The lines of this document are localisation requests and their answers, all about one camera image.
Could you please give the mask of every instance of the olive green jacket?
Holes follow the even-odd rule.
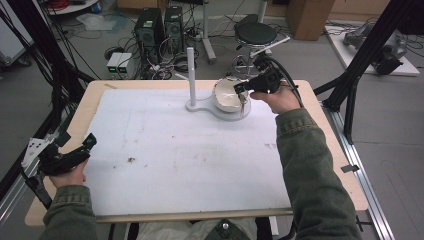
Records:
[[[306,109],[276,117],[277,146],[298,232],[296,239],[361,239],[352,200],[333,171],[322,130]],[[96,239],[90,192],[59,188],[44,217],[43,240]]]

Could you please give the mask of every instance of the black stool seat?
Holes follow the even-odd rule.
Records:
[[[263,23],[242,24],[235,32],[238,40],[252,45],[267,45],[277,38],[277,32]]]

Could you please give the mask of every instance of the person's left hand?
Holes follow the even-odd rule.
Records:
[[[82,185],[85,182],[86,177],[84,175],[84,168],[87,164],[88,159],[76,166],[72,171],[64,173],[58,176],[49,176],[50,181],[56,188],[70,186],[70,185]]]

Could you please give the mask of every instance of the haptic device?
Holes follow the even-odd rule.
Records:
[[[59,153],[59,147],[63,147],[70,138],[71,136],[66,132],[57,138],[53,135],[49,135],[45,139],[31,138],[21,163],[21,174],[25,183],[46,209],[50,207],[52,199],[44,188],[44,176],[57,176],[72,171],[90,157],[90,150],[97,143],[94,135],[90,133],[79,148],[66,154]],[[35,176],[28,177],[24,168],[28,167],[37,157],[40,160],[37,173]]]
[[[249,90],[269,94],[275,93],[280,88],[281,80],[285,79],[289,87],[293,90],[300,105],[303,107],[297,86],[294,84],[293,79],[286,69],[277,60],[266,56],[265,53],[260,53],[253,64],[260,74],[248,81],[234,85],[234,90],[236,94],[238,94],[240,101],[243,101],[241,93]]]

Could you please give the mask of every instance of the hand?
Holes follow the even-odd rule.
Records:
[[[58,176],[49,176],[50,181],[56,188],[70,186],[70,185],[82,185],[85,182],[86,177],[84,175],[84,167],[87,164],[88,159],[76,166],[72,171],[64,173]]]
[[[290,110],[301,108],[299,101],[286,81],[282,81],[280,88],[273,94],[252,92],[250,97],[266,102],[272,112],[276,114],[283,114]]]

